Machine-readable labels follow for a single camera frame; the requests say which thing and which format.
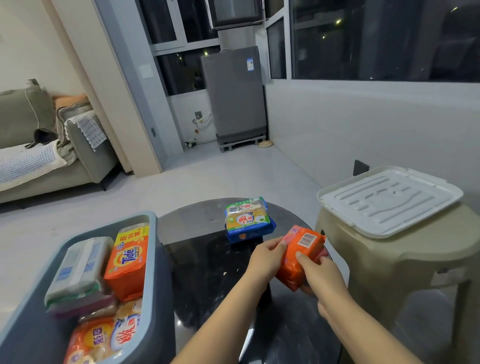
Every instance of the beige plastic stool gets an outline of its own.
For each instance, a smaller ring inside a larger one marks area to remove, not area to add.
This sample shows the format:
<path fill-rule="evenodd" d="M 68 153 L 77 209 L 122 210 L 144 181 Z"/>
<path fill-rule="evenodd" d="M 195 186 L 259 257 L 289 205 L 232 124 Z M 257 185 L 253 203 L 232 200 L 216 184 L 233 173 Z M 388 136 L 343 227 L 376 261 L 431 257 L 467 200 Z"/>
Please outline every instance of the beige plastic stool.
<path fill-rule="evenodd" d="M 407 295 L 459 284 L 453 327 L 453 363 L 468 363 L 479 324 L 480 217 L 463 203 L 386 239 L 365 237 L 322 208 L 317 231 L 350 268 L 353 299 L 391 330 Z M 341 363 L 351 363 L 342 351 Z"/>

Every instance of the blue soap package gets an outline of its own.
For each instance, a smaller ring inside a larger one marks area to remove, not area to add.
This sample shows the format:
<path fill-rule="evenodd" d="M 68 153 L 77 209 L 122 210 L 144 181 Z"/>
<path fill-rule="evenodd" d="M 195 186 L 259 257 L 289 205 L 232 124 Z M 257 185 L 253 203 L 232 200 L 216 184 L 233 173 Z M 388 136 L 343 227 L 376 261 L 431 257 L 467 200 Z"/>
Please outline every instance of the blue soap package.
<path fill-rule="evenodd" d="M 225 228 L 230 243 L 271 234 L 276 227 L 263 197 L 236 202 L 225 208 Z"/>

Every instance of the black table top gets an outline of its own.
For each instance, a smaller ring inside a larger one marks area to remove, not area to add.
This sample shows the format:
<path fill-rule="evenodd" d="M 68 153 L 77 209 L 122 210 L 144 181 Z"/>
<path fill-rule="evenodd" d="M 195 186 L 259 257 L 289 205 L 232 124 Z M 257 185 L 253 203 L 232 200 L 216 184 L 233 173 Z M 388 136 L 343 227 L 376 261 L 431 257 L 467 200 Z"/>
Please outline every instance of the black table top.
<path fill-rule="evenodd" d="M 228 242 L 223 229 L 224 208 L 241 200 L 203 201 L 159 218 L 159 238 L 172 263 L 177 352 L 220 305 L 245 272 L 255 246 L 263 241 Z M 266 240 L 284 235 L 293 225 L 308 227 L 281 207 L 268 204 L 268 208 L 277 228 L 264 237 Z M 197 218 L 190 228 L 178 230 L 175 220 L 188 225 L 187 216 Z M 341 345 L 319 315 L 317 300 L 301 291 L 290 291 L 276 278 L 260 299 L 254 327 L 241 363 L 337 363 Z"/>

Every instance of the white plastic lid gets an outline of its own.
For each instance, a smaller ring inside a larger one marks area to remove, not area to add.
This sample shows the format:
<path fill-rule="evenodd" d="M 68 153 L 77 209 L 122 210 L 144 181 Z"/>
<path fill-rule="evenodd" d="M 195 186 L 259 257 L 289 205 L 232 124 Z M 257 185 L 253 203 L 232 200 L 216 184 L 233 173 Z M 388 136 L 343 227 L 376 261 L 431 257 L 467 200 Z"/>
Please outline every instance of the white plastic lid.
<path fill-rule="evenodd" d="M 463 191 L 429 174 L 386 166 L 320 190 L 318 201 L 360 234 L 384 239 L 458 201 Z"/>

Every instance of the gray sofa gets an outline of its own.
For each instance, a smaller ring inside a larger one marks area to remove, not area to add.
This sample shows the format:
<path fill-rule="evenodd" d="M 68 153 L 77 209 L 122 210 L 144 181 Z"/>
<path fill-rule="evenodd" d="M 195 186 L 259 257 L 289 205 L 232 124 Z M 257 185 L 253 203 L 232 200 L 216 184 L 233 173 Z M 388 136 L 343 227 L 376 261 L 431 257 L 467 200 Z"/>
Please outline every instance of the gray sofa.
<path fill-rule="evenodd" d="M 0 93 L 0 128 L 4 131 L 0 134 L 0 148 L 32 142 L 36 128 L 58 131 L 59 138 L 63 138 L 63 130 L 60 129 L 67 117 L 88 109 L 92 108 L 87 101 L 81 105 L 60 109 L 56 113 L 51 96 L 38 86 Z M 86 183 L 100 183 L 118 164 L 117 156 L 108 140 L 93 151 L 76 124 L 67 121 L 66 131 L 78 159 L 34 180 L 1 191 L 0 203 Z"/>

